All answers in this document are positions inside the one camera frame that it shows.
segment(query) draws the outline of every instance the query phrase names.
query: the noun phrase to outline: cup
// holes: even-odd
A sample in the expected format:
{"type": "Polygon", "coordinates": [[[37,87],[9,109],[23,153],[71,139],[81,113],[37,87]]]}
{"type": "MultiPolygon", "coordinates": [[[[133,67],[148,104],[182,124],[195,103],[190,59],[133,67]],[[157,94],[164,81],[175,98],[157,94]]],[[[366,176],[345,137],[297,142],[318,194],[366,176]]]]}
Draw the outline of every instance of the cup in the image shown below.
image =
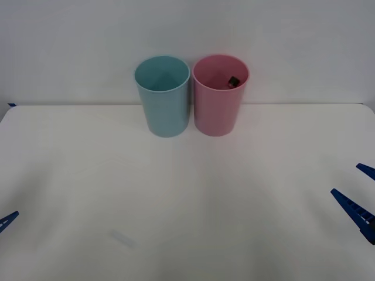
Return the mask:
{"type": "Polygon", "coordinates": [[[226,54],[205,57],[194,65],[194,122],[199,131],[223,136],[233,130],[249,77],[246,64],[226,54]]]}
{"type": "Polygon", "coordinates": [[[134,78],[149,130],[165,138],[182,133],[189,122],[189,66],[175,57],[151,57],[134,78]]]}

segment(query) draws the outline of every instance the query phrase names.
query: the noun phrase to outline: pink cup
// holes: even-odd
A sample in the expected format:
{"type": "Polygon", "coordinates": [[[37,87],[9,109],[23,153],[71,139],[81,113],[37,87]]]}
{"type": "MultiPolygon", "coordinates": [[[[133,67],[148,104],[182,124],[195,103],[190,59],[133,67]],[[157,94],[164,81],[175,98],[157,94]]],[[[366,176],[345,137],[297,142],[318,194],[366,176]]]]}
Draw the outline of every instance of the pink cup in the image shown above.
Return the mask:
{"type": "Polygon", "coordinates": [[[194,120],[199,131],[223,136],[233,130],[249,77],[244,62],[226,54],[214,54],[195,64],[194,120]],[[232,76],[240,80],[236,88],[228,86],[232,76]]]}

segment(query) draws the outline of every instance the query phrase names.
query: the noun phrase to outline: white table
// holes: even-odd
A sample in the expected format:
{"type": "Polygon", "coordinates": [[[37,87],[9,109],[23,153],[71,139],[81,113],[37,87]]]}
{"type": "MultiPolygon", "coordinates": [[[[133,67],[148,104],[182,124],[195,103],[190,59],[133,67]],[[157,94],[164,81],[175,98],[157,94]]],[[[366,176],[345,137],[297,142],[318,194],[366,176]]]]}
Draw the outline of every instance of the white table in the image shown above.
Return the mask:
{"type": "Polygon", "coordinates": [[[375,213],[355,168],[375,166],[374,146],[363,105],[244,105],[227,136],[191,120],[169,139],[141,106],[15,107],[0,217],[20,216],[0,280],[373,281],[375,247],[330,190],[375,213]]]}

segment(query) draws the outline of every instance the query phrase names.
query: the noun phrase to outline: blue cup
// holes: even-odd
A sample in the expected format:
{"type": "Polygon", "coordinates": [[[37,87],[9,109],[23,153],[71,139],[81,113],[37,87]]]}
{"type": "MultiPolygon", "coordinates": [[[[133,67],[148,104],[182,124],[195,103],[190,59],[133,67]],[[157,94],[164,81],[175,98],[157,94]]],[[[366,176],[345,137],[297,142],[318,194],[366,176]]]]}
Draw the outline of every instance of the blue cup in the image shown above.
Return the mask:
{"type": "Polygon", "coordinates": [[[151,57],[134,78],[149,130],[165,138],[182,133],[189,122],[189,66],[175,57],[151,57]]]}

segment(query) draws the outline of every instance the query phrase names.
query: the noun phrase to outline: cup rim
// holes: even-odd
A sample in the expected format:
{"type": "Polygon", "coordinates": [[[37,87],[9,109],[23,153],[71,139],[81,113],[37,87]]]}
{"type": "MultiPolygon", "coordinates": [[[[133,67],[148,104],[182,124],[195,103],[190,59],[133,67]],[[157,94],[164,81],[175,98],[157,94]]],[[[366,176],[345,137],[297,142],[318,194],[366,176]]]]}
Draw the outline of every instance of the cup rim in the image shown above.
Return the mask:
{"type": "Polygon", "coordinates": [[[178,58],[178,57],[168,56],[168,55],[164,55],[164,54],[159,55],[159,56],[152,56],[152,57],[149,57],[149,58],[147,58],[147,59],[141,61],[141,62],[137,65],[137,67],[135,68],[134,73],[133,73],[134,81],[135,81],[135,83],[137,84],[137,86],[139,86],[139,87],[141,87],[142,89],[145,89],[145,90],[147,90],[147,91],[149,91],[149,92],[155,92],[155,93],[175,91],[175,90],[177,90],[178,88],[181,88],[182,86],[184,86],[184,85],[189,81],[190,76],[191,76],[190,67],[188,66],[188,64],[187,64],[184,60],[182,60],[182,59],[180,59],[180,58],[178,58]],[[135,72],[137,72],[138,67],[139,67],[142,63],[144,63],[144,62],[146,62],[146,61],[148,61],[148,60],[150,60],[150,59],[154,59],[154,58],[156,58],[156,57],[171,57],[172,59],[176,59],[176,60],[179,60],[179,61],[183,62],[183,63],[186,65],[186,67],[187,67],[187,71],[188,71],[186,80],[185,80],[183,83],[181,83],[180,85],[178,85],[176,88],[173,88],[173,89],[170,89],[170,90],[166,90],[166,91],[154,91],[154,90],[149,90],[149,89],[147,89],[147,88],[141,86],[141,85],[137,82],[137,79],[135,78],[135,72]]]}
{"type": "Polygon", "coordinates": [[[199,85],[203,86],[204,88],[207,88],[209,89],[210,91],[217,91],[217,92],[232,92],[232,91],[235,91],[235,90],[238,90],[240,88],[243,88],[246,86],[246,83],[247,81],[250,79],[250,70],[248,69],[247,65],[245,64],[245,62],[243,62],[242,60],[240,60],[238,57],[235,57],[235,56],[231,56],[230,54],[210,54],[208,56],[205,56],[205,57],[202,57],[200,60],[198,60],[194,66],[193,66],[193,79],[195,82],[197,82],[199,85]],[[200,63],[202,60],[208,58],[208,57],[217,57],[217,56],[223,56],[223,57],[231,57],[232,59],[236,59],[238,60],[240,63],[242,63],[246,70],[247,70],[247,78],[245,80],[245,82],[243,82],[243,84],[239,87],[236,87],[236,88],[233,88],[233,89],[226,89],[226,90],[219,90],[219,89],[215,89],[215,88],[211,88],[211,87],[208,87],[206,85],[204,85],[203,83],[201,83],[196,77],[195,77],[195,73],[194,73],[194,70],[195,70],[195,67],[198,65],[198,63],[200,63]]]}

